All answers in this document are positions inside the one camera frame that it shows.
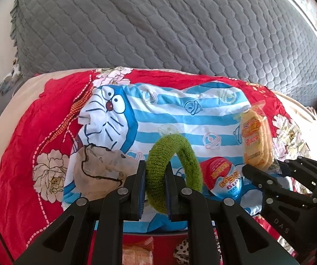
quilted cushion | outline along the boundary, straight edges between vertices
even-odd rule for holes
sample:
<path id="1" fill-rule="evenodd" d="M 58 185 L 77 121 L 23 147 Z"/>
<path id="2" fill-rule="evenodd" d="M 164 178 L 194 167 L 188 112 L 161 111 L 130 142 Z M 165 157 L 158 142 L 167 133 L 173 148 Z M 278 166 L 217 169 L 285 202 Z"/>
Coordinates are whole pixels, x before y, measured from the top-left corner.
<path id="1" fill-rule="evenodd" d="M 26 76 L 170 68 L 317 103 L 317 38 L 287 0 L 15 0 L 11 14 Z"/>

doraemon face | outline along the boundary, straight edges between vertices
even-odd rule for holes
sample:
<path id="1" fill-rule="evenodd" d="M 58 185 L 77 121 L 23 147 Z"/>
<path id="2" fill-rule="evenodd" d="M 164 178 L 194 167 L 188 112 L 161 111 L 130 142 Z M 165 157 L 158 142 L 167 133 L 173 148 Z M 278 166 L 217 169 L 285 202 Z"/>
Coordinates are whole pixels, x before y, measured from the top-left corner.
<path id="1" fill-rule="evenodd" d="M 124 153 L 132 146 L 138 123 L 121 86 L 97 88 L 80 115 L 90 115 L 84 127 L 87 143 Z"/>

metal rivet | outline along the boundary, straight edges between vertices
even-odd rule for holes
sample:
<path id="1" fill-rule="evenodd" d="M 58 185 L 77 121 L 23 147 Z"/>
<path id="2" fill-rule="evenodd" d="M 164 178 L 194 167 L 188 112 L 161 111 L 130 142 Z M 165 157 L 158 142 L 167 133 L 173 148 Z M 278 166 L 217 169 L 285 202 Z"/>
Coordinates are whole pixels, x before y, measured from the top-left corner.
<path id="1" fill-rule="evenodd" d="M 227 206 L 232 206 L 234 204 L 234 200 L 228 197 L 223 200 L 223 203 L 226 204 Z"/>
<path id="2" fill-rule="evenodd" d="M 120 195 L 125 195 L 129 192 L 129 190 L 126 187 L 121 187 L 120 189 L 118 189 L 118 194 Z"/>
<path id="3" fill-rule="evenodd" d="M 193 193 L 193 191 L 192 191 L 191 188 L 189 188 L 189 187 L 184 187 L 184 188 L 182 189 L 182 193 L 183 193 L 184 195 L 190 195 L 190 194 Z"/>
<path id="4" fill-rule="evenodd" d="M 86 204 L 86 202 L 87 202 L 87 200 L 86 200 L 85 198 L 79 198 L 79 199 L 76 201 L 76 204 L 77 204 L 78 206 L 83 206 L 83 205 Z"/>

green scrunchie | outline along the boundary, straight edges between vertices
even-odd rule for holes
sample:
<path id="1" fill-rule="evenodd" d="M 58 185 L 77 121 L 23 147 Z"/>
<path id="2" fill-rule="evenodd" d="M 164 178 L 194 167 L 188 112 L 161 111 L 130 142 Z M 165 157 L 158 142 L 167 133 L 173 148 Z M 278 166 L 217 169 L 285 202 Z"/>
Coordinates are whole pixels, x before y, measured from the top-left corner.
<path id="1" fill-rule="evenodd" d="M 201 192 L 203 177 L 199 162 L 188 140 L 180 134 L 163 136 L 150 150 L 146 162 L 146 193 L 158 212 L 167 213 L 164 173 L 168 162 L 177 154 L 187 178 L 187 187 Z"/>

bread package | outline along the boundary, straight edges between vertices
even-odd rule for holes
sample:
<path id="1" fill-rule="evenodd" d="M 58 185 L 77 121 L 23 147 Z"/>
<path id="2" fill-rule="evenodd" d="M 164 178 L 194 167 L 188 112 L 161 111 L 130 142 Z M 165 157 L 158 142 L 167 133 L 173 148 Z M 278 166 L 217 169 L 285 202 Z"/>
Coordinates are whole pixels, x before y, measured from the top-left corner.
<path id="1" fill-rule="evenodd" d="M 122 265 L 154 265 L 153 250 L 153 237 L 136 244 L 124 244 Z"/>
<path id="2" fill-rule="evenodd" d="M 244 145 L 244 162 L 266 171 L 274 162 L 272 136 L 263 106 L 253 105 L 241 114 L 241 136 Z"/>

